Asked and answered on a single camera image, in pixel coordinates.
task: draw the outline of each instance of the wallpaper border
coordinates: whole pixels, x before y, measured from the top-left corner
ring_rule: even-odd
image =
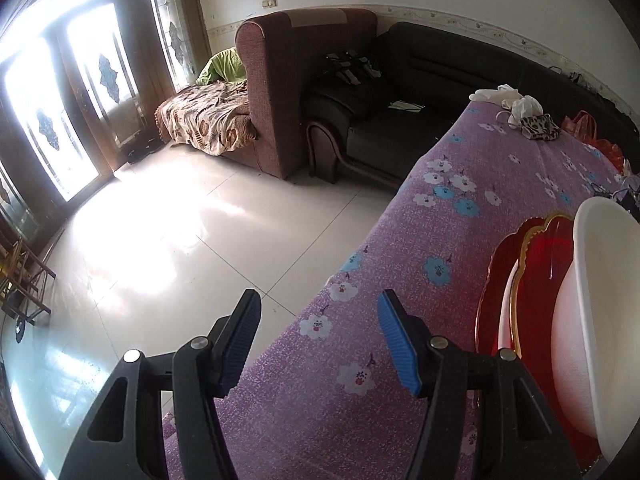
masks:
[[[340,6],[327,7],[353,7],[357,9],[369,9],[375,12],[379,18],[378,28],[380,32],[387,30],[395,22],[412,22],[421,25],[429,25],[430,27],[448,30],[484,41],[485,43],[495,44],[504,49],[516,52],[527,59],[533,60],[546,67],[558,67],[563,74],[568,75],[570,72],[579,72],[582,74],[585,83],[592,87],[604,98],[613,101],[622,113],[631,117],[632,121],[640,128],[640,114],[636,113],[627,102],[616,94],[609,86],[600,81],[596,76],[583,69],[577,63],[574,63],[566,56],[559,54],[555,50],[530,40],[529,38],[516,34],[505,28],[492,25],[491,23],[482,22],[451,14],[450,12],[441,12],[440,10],[420,9],[417,7],[401,7],[388,5],[353,5],[345,4]],[[220,27],[211,28],[207,31],[210,36],[221,36],[235,32],[245,20],[239,22],[228,23]]]

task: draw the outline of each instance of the green cloth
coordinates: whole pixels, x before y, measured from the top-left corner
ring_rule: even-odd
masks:
[[[246,79],[246,70],[235,47],[223,50],[209,59],[196,83],[207,85],[217,81],[219,76],[228,83],[238,83]]]

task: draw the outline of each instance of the patterned blanket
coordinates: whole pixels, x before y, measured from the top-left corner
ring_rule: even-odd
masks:
[[[156,124],[165,142],[190,144],[209,155],[232,152],[256,138],[246,81],[189,86],[158,107]]]
[[[240,479],[403,478],[426,402],[396,375],[376,316],[392,288],[432,333],[474,349],[474,322],[495,247],[528,218],[575,214],[620,177],[596,149],[562,132],[525,139],[471,103],[424,155],[360,248],[271,347],[216,400]],[[468,411],[475,409],[469,395]],[[172,479],[182,477],[173,415],[164,420]],[[465,428],[458,469],[476,446]]]

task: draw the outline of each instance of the wheel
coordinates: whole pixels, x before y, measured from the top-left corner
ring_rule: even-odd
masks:
[[[26,327],[26,322],[24,320],[23,317],[19,317],[16,321],[15,321],[15,340],[16,342],[20,342],[22,341],[22,338],[24,336],[24,329]]]

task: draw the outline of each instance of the silver bolt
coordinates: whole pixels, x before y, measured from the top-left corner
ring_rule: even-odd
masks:
[[[201,350],[209,344],[209,340],[206,337],[199,336],[191,340],[191,348],[194,350]]]
[[[500,349],[500,359],[503,361],[515,361],[517,355],[510,348],[501,348]]]
[[[127,350],[122,357],[127,363],[135,363],[140,359],[140,350]]]
[[[447,341],[446,337],[437,335],[431,338],[429,344],[437,350],[444,350],[447,346],[449,346],[449,341]]]

